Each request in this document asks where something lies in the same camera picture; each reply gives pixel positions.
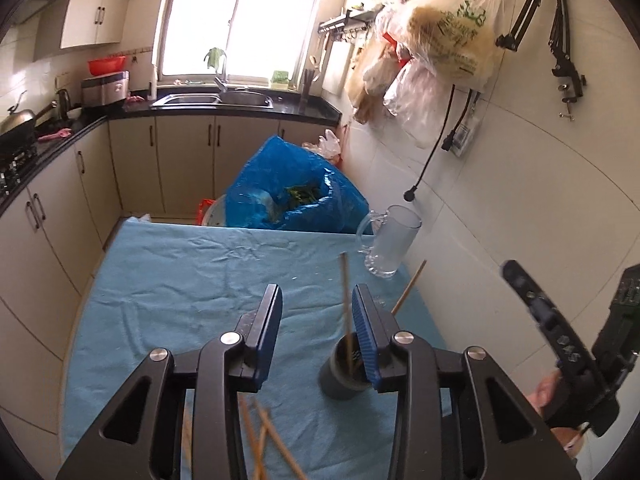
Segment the power cord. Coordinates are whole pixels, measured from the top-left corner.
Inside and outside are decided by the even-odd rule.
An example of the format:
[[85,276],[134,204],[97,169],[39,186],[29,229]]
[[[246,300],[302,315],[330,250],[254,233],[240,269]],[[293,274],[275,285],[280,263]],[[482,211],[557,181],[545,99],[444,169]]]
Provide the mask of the power cord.
[[429,163],[431,161],[431,157],[436,152],[436,148],[438,147],[438,144],[440,143],[440,139],[442,138],[442,136],[444,134],[444,129],[447,126],[447,121],[449,120],[449,112],[451,111],[451,103],[453,102],[453,94],[455,94],[455,92],[456,92],[456,86],[455,85],[451,85],[451,94],[449,95],[449,104],[447,105],[447,113],[444,116],[444,122],[442,123],[442,129],[440,131],[440,136],[438,137],[438,140],[436,140],[436,142],[434,143],[433,149],[431,150],[431,153],[429,154],[429,158],[427,159],[427,162],[424,163],[424,167],[422,168],[422,172],[420,173],[420,176],[418,177],[418,182],[416,182],[415,186],[413,186],[411,189],[409,189],[409,190],[404,192],[404,201],[405,202],[413,202],[415,200],[415,190],[418,189],[418,186],[420,186],[420,181],[422,180],[422,178],[424,176],[424,172],[427,171],[427,166],[429,165]]
[[458,122],[453,127],[453,130],[449,133],[449,135],[447,137],[445,137],[444,141],[442,142],[442,149],[445,152],[448,152],[451,149],[451,147],[453,146],[453,139],[456,136],[456,131],[458,130],[458,127],[460,126],[460,123],[462,123],[462,119],[465,118],[466,111],[469,108],[469,103],[471,102],[471,96],[473,94],[474,94],[474,91],[473,90],[469,90],[469,94],[466,96],[465,108],[462,110],[462,113],[460,114],[460,118],[458,118]]

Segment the countertop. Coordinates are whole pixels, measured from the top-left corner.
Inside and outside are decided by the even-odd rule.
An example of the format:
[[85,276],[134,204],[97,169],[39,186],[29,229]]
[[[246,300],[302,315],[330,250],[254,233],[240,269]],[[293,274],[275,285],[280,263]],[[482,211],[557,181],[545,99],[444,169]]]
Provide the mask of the countertop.
[[[133,117],[153,117],[162,115],[209,115],[209,116],[235,116],[235,117],[260,117],[301,123],[324,124],[325,126],[338,126],[340,112],[318,96],[309,96],[309,102],[304,109],[300,109],[300,95],[292,92],[278,92],[273,90],[259,90],[273,99],[273,108],[270,110],[238,110],[212,107],[151,107],[150,102],[140,102],[131,105],[117,105],[105,110],[103,108],[89,108],[82,111],[78,120],[73,121],[71,130],[73,134],[63,139],[38,142],[38,156],[33,160],[30,168],[25,172],[20,184],[8,195],[0,197],[0,216],[6,211],[27,185],[40,173],[52,160],[66,150],[71,144],[88,134],[100,124],[112,119],[126,119]],[[158,98],[170,93],[194,93],[211,92],[210,88],[202,87],[162,89],[158,91]],[[36,136],[50,133],[47,123],[36,128]]]

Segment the frosted glass beer mug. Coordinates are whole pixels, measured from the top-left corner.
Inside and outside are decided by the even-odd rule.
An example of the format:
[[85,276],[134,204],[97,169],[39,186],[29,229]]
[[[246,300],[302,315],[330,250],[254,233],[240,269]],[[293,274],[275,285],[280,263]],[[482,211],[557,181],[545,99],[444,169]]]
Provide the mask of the frosted glass beer mug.
[[[373,245],[366,246],[362,234],[369,224],[374,226],[376,223],[380,227],[374,229]],[[361,246],[359,252],[366,254],[364,266],[367,270],[380,278],[393,276],[421,225],[420,217],[402,205],[390,206],[384,214],[371,211],[366,215],[358,226],[356,241]]]

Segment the white cutting board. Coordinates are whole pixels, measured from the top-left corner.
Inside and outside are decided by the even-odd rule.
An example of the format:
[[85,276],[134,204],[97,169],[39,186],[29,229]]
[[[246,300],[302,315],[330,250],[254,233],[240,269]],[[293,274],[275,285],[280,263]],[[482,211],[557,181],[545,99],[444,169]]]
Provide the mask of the white cutting board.
[[353,54],[353,43],[345,41],[334,41],[331,47],[329,61],[324,70],[324,80],[322,89],[340,96],[344,88],[344,79],[347,76],[351,55]]

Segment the stainless steel sink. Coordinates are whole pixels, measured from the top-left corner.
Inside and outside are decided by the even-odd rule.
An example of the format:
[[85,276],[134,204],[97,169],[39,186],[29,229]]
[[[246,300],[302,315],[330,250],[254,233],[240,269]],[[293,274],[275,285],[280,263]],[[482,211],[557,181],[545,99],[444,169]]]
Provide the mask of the stainless steel sink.
[[258,92],[231,91],[220,94],[171,94],[152,104],[154,107],[197,106],[213,108],[273,108],[273,101]]

